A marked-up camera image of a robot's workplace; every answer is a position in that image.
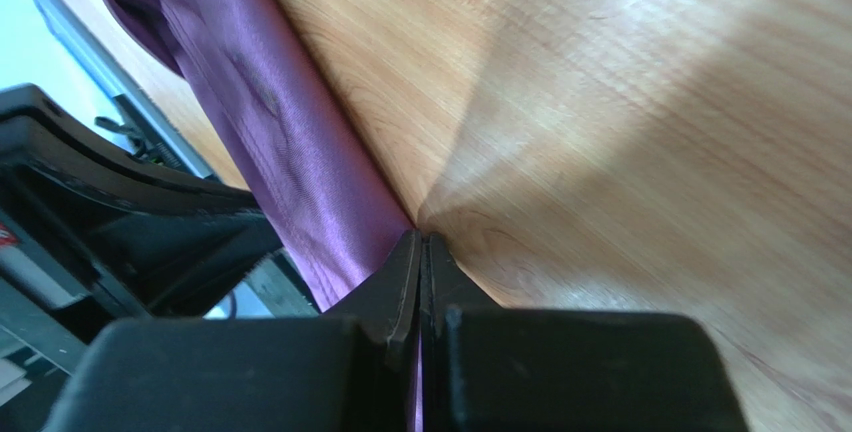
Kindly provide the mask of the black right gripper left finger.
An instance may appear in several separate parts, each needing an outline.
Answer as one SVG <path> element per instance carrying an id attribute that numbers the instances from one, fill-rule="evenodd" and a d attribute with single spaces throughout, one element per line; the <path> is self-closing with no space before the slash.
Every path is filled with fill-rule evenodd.
<path id="1" fill-rule="evenodd" d="M 421 235 L 317 317 L 108 326 L 49 431 L 414 431 Z"/>

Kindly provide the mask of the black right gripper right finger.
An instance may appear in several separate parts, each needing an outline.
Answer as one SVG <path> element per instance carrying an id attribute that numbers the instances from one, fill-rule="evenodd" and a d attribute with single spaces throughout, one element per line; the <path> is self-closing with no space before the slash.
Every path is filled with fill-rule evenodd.
<path id="1" fill-rule="evenodd" d="M 429 235 L 421 262 L 427 431 L 744 431 L 717 347 L 671 313 L 498 305 Z"/>

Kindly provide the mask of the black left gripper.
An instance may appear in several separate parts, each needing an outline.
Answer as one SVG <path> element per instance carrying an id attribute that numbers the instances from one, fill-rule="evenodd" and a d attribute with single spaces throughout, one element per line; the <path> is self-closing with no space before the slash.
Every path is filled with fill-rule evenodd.
<path id="1" fill-rule="evenodd" d="M 144 161 L 32 84 L 1 94 L 1 276 L 85 343 L 205 313 L 281 247 L 251 193 Z"/>

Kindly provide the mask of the purple cloth napkin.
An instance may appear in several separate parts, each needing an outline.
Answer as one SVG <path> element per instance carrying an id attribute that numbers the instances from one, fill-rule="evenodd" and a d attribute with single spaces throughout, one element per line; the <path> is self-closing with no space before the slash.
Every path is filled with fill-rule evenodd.
<path id="1" fill-rule="evenodd" d="M 321 310 L 411 224 L 276 0 L 103 0 L 182 76 Z"/>

